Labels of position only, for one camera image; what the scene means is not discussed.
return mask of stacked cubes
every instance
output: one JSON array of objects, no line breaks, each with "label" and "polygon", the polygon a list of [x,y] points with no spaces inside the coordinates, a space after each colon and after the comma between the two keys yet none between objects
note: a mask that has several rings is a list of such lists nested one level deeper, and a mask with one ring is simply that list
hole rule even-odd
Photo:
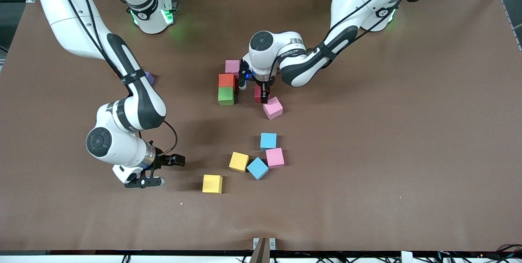
[{"label": "stacked cubes", "polygon": [[234,105],[235,78],[231,73],[219,75],[218,102],[221,106]]}]

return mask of blue cube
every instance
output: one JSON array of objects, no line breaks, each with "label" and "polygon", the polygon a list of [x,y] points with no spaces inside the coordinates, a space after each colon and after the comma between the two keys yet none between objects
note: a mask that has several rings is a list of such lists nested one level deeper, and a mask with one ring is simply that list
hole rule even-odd
[{"label": "blue cube", "polygon": [[261,133],[261,150],[265,151],[269,148],[276,148],[277,134]]},{"label": "blue cube", "polygon": [[246,167],[248,171],[254,176],[258,181],[268,172],[268,166],[257,157]]}]

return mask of purple cube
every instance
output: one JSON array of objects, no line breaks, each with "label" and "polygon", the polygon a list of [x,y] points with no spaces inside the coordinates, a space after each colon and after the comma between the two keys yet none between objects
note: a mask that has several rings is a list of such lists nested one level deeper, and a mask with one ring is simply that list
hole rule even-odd
[{"label": "purple cube", "polygon": [[147,77],[147,79],[149,80],[150,85],[153,85],[153,83],[154,83],[154,77],[153,77],[153,75],[151,75],[150,72],[146,71],[146,72],[145,72],[145,77]]}]

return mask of pink cube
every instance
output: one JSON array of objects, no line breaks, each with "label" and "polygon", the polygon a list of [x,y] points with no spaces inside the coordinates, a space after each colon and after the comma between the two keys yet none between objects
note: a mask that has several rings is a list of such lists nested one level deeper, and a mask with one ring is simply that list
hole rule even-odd
[{"label": "pink cube", "polygon": [[268,162],[268,168],[281,168],[285,166],[285,159],[283,159],[283,150],[281,148],[266,150],[266,160]]},{"label": "pink cube", "polygon": [[225,61],[225,73],[233,73],[235,79],[239,78],[239,60]]},{"label": "pink cube", "polygon": [[279,103],[277,97],[268,99],[268,103],[263,104],[263,110],[270,120],[283,114],[283,106]]}]

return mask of black strap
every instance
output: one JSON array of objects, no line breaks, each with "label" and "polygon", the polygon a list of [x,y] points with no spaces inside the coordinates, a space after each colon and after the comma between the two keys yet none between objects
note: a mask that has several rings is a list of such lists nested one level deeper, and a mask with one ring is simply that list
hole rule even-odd
[{"label": "black strap", "polygon": [[116,115],[118,116],[118,120],[128,131],[137,133],[139,129],[133,127],[129,120],[127,119],[127,115],[125,115],[125,99],[123,98],[118,101],[118,106],[116,107]]},{"label": "black strap", "polygon": [[125,77],[122,77],[120,81],[123,85],[127,86],[139,80],[140,77],[145,77],[145,71],[143,71],[142,69],[127,74]]},{"label": "black strap", "polygon": [[132,9],[132,12],[135,16],[138,16],[142,21],[149,20],[151,14],[153,14],[156,9],[158,9],[158,0],[154,0],[153,4],[151,4],[148,8],[143,9],[141,11]]},{"label": "black strap", "polygon": [[330,60],[334,60],[336,57],[337,57],[337,54],[333,53],[332,50],[330,50],[328,48],[328,46],[326,46],[325,42],[324,41],[321,41],[319,43],[319,45],[317,45],[317,48],[319,48],[319,50],[321,51],[321,54],[330,59]]}]

